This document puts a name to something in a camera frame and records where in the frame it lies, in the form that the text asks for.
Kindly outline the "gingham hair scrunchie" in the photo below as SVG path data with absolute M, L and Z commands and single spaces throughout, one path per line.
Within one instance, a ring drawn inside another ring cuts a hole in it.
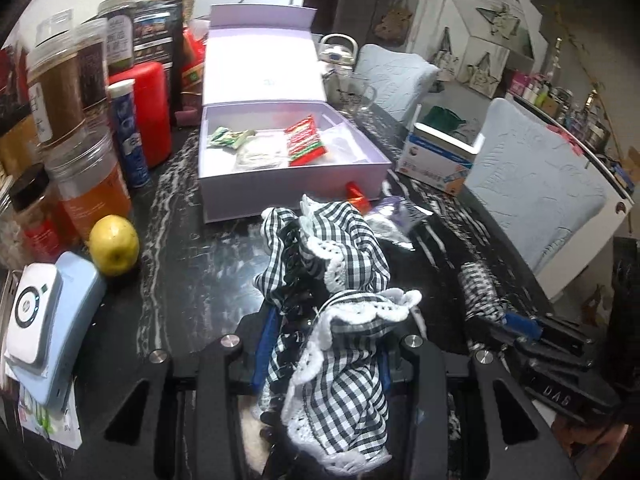
M 510 304 L 501 298 L 486 266 L 479 262 L 462 264 L 458 274 L 462 290 L 465 318 L 501 323 L 510 310 Z

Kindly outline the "black white gingham cloth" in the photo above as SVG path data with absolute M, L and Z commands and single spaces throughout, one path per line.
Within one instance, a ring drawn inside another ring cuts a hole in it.
M 421 293 L 390 286 L 378 239 L 350 203 L 269 207 L 260 234 L 269 261 L 254 285 L 279 327 L 254 419 L 329 474 L 378 469 L 392 457 L 378 347 L 422 318 Z

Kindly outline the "silver purple snack packet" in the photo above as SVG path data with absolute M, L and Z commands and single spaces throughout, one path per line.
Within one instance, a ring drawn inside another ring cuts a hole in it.
M 410 233 L 432 214 L 408 198 L 386 196 L 363 219 L 379 240 L 412 252 Z

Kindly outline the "small red snack packet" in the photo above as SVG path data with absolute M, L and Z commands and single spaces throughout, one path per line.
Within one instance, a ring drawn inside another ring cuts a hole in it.
M 371 209 L 370 200 L 360 190 L 360 187 L 356 185 L 354 181 L 346 184 L 347 201 L 352 204 L 360 214 L 367 214 Z

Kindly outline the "green snack packet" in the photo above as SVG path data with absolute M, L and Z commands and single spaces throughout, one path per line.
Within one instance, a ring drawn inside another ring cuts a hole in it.
M 253 129 L 231 130 L 220 126 L 207 133 L 206 148 L 226 148 L 237 151 L 255 134 L 256 131 Z

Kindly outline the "red spicy snack packet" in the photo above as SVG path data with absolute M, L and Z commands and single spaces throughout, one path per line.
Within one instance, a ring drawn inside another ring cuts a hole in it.
M 314 116 L 308 115 L 284 130 L 288 166 L 298 167 L 313 162 L 326 154 Z

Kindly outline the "white quilted chair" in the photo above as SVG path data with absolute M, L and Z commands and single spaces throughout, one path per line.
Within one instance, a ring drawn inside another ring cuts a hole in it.
M 485 137 L 465 186 L 539 273 L 606 203 L 574 148 L 559 134 L 493 100 Z
M 413 118 L 438 73 L 437 66 L 418 54 L 395 52 L 376 44 L 360 49 L 355 68 L 355 74 L 375 88 L 375 104 L 402 124 Z

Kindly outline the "yellow apple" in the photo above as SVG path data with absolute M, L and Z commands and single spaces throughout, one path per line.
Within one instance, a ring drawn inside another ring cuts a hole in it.
M 136 229 L 129 220 L 116 214 L 96 222 L 89 234 L 88 248 L 96 268 L 110 278 L 132 270 L 140 254 Z

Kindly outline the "blue white tissue box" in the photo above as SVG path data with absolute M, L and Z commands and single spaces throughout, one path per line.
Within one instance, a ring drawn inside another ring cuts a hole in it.
M 484 143 L 483 133 L 479 133 L 472 144 L 467 144 L 422 122 L 416 122 L 405 140 L 396 171 L 456 196 Z

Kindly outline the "white pocket printer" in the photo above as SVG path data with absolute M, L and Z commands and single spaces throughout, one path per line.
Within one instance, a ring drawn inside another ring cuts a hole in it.
M 6 333 L 6 351 L 12 361 L 40 367 L 61 289 L 61 273 L 54 264 L 26 266 L 17 286 Z

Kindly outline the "lavender gift box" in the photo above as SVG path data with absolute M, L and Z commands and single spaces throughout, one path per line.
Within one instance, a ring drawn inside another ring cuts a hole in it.
M 306 6 L 215 4 L 205 53 L 198 184 L 205 222 L 256 216 L 269 206 L 294 208 L 303 195 L 342 200 L 354 181 L 376 200 L 392 166 L 326 100 Z M 314 116 L 326 154 L 288 166 L 284 130 Z M 206 148 L 217 127 L 253 129 L 237 151 Z

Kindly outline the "clear glass cup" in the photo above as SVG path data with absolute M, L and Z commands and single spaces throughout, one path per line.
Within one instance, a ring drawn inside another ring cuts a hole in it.
M 338 80 L 337 94 L 341 110 L 352 116 L 368 110 L 378 96 L 369 79 L 356 74 L 343 76 Z

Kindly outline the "blue tablet tube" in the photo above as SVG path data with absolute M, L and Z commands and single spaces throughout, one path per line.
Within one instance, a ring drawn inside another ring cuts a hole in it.
M 114 82 L 107 87 L 107 93 L 115 139 L 127 182 L 132 188 L 142 188 L 148 184 L 150 174 L 137 125 L 134 80 Z

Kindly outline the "clear water bottle white lid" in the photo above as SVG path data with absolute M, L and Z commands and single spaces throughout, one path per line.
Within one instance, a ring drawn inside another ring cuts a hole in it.
M 340 107 L 356 65 L 359 47 L 357 41 L 344 34 L 329 34 L 320 38 L 318 61 L 326 92 L 326 100 Z

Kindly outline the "black snack bag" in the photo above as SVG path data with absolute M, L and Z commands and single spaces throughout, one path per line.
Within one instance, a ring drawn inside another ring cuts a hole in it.
M 182 0 L 146 0 L 134 4 L 134 64 L 159 62 L 163 66 L 173 125 L 175 112 L 181 110 L 182 8 Z

